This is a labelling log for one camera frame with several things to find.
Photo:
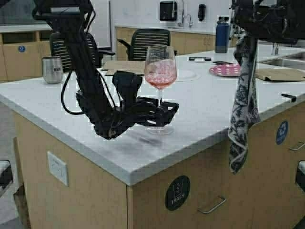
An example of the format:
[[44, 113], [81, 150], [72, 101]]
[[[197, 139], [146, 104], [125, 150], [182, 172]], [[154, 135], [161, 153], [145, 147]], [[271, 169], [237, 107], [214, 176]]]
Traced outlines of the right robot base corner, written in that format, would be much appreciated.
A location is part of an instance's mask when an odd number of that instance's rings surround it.
[[300, 161], [298, 163], [295, 182], [303, 191], [305, 191], [305, 162], [304, 161]]

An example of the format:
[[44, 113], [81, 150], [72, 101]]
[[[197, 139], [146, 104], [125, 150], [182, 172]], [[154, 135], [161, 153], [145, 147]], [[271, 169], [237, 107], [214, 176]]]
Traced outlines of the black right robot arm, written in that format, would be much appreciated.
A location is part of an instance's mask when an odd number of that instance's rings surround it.
[[297, 44], [305, 39], [305, 2], [278, 0], [263, 5], [262, 0], [233, 0], [233, 23], [258, 40]]

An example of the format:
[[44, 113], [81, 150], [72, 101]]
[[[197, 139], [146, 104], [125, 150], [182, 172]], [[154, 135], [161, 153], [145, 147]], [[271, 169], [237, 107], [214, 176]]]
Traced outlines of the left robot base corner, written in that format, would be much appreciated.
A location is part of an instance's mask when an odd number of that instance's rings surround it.
[[13, 172], [9, 160], [0, 161], [0, 196], [2, 197], [6, 190], [13, 183]]

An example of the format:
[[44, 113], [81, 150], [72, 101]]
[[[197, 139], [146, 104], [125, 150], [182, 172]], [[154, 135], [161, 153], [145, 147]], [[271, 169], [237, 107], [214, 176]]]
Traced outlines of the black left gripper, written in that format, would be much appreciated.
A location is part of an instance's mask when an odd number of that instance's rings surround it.
[[178, 103], [160, 102], [149, 97], [137, 97], [143, 78], [131, 72], [117, 71], [113, 78], [117, 93], [122, 101], [120, 115], [122, 126], [165, 126], [171, 123], [175, 112], [179, 109]]

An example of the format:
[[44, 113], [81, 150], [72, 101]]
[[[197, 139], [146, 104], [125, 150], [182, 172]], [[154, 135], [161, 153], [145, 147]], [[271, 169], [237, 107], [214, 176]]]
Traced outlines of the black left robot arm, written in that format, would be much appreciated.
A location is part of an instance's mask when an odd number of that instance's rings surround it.
[[32, 16], [45, 21], [60, 34], [76, 73], [79, 90], [76, 99], [97, 135], [117, 138], [135, 124], [163, 127], [171, 123], [179, 104], [138, 97], [142, 77], [134, 73], [115, 73], [112, 82], [121, 96], [116, 106], [109, 87], [97, 70], [87, 41], [87, 29], [95, 16], [89, 0], [37, 0]]

